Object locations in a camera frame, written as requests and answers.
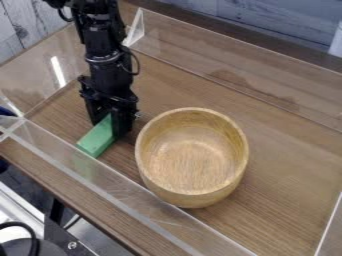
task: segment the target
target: wooden table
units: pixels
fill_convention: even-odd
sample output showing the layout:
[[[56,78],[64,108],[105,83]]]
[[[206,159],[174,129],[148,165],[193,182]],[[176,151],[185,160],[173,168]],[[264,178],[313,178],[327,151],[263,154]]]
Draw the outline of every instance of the wooden table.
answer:
[[[10,84],[2,91],[23,111],[29,110],[26,118],[72,144],[90,129],[77,94],[78,85],[72,81],[72,76],[85,71],[81,59],[74,57],[81,50],[73,27],[68,27],[0,70],[3,72],[0,73],[1,79]],[[29,58],[37,51],[45,51],[37,57],[42,61],[31,61],[42,64],[29,67]],[[53,89],[41,93],[38,85],[50,83],[50,80],[41,81],[34,76],[34,69],[45,70],[41,77],[50,78],[42,66],[46,56],[54,54],[61,56],[62,67],[72,67],[66,71],[70,83],[43,101]],[[245,176],[224,201],[204,209],[188,210],[188,213],[256,254],[312,255],[342,190],[340,133],[156,59],[137,55],[142,73],[134,80],[133,91],[140,97],[142,118],[136,122],[132,133],[102,154],[100,161],[141,184],[133,145],[148,120],[169,109],[186,106],[224,113],[247,135],[251,156]],[[15,67],[23,70],[22,77],[7,73]],[[29,77],[27,84],[38,81],[30,92],[27,86],[22,87],[22,78]],[[1,143],[0,153],[65,204],[137,253],[185,255],[85,186],[46,162],[38,161],[14,141]]]

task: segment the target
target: green sponge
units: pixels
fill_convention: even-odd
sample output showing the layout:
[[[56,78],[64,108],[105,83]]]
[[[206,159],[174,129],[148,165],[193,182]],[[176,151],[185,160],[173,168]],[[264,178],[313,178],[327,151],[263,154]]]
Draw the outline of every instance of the green sponge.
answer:
[[[92,157],[98,157],[114,141],[112,116],[108,114],[78,140],[76,147]]]

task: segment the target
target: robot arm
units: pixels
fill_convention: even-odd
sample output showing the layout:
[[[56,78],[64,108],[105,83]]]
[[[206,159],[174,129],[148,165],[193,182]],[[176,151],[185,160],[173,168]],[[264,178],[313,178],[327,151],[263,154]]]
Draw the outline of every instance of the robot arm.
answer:
[[[116,0],[42,0],[50,7],[70,8],[80,42],[85,45],[85,61],[90,76],[80,76],[80,96],[89,118],[96,124],[112,115],[112,129],[120,138],[132,129],[137,97],[130,91],[133,54],[121,45],[125,26]]]

